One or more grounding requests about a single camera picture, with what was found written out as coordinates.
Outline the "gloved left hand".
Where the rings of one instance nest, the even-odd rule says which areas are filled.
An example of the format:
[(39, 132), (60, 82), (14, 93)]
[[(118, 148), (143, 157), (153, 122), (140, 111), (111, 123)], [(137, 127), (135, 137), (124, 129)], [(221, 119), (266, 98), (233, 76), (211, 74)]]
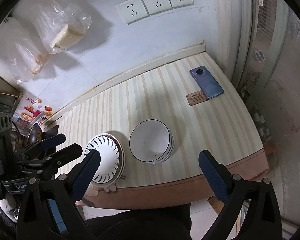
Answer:
[(17, 223), (19, 207), (17, 207), (15, 198), (10, 193), (6, 193), (5, 198), (0, 200), (0, 208), (12, 222)]

